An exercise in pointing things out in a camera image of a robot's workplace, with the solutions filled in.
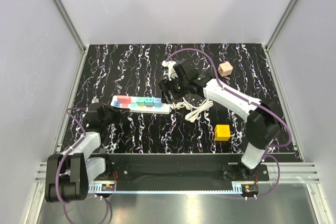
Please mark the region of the white multicolour power strip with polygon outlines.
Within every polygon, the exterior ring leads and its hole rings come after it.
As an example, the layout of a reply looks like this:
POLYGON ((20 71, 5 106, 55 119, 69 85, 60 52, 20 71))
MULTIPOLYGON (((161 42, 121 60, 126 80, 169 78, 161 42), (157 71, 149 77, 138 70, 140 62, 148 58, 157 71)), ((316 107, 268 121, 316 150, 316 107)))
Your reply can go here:
POLYGON ((114 95, 111 106, 130 109, 132 113, 169 114, 170 105, 162 103, 161 98, 132 97, 128 95, 114 95))

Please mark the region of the light blue usb charger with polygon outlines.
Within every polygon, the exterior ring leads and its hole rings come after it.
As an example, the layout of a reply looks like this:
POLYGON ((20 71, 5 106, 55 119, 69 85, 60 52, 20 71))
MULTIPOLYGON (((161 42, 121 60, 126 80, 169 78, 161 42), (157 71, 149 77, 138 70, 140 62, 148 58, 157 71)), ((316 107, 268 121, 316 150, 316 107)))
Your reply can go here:
POLYGON ((153 106, 161 107, 162 106, 161 98, 153 98, 153 106))

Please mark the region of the teal usb charger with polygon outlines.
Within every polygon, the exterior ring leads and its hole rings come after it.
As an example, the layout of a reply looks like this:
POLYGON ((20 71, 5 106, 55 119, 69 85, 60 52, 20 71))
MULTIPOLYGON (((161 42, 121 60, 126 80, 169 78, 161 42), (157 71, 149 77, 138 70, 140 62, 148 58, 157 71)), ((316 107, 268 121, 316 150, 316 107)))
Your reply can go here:
POLYGON ((137 97, 136 98, 137 106, 145 106, 145 98, 144 97, 137 97))

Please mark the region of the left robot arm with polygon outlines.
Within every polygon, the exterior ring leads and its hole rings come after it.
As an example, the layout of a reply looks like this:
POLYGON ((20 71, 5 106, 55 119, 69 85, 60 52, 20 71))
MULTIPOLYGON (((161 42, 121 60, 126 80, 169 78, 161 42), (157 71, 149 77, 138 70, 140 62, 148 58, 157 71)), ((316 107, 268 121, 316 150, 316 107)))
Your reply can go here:
POLYGON ((79 140, 68 149, 48 157, 45 178, 45 200, 67 204, 86 199, 89 183, 96 177, 103 180, 113 175, 112 165, 103 157, 91 154, 102 145, 104 135, 112 124, 119 124, 130 113, 102 102, 95 102, 83 108, 82 121, 72 119, 82 130, 79 140))

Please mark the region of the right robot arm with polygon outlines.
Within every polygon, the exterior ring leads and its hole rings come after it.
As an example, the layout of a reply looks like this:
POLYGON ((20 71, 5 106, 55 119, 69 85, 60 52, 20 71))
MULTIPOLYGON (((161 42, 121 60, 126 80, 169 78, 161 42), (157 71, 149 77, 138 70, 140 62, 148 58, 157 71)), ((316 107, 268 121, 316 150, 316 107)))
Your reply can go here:
POLYGON ((248 145, 238 173, 244 180, 256 176, 266 148, 281 130, 276 115, 269 113, 274 103, 245 95, 215 79, 211 73, 199 73, 187 59, 163 61, 162 67, 167 70, 167 77, 159 82, 163 103, 172 104, 188 94, 195 94, 222 105, 245 121, 248 145))

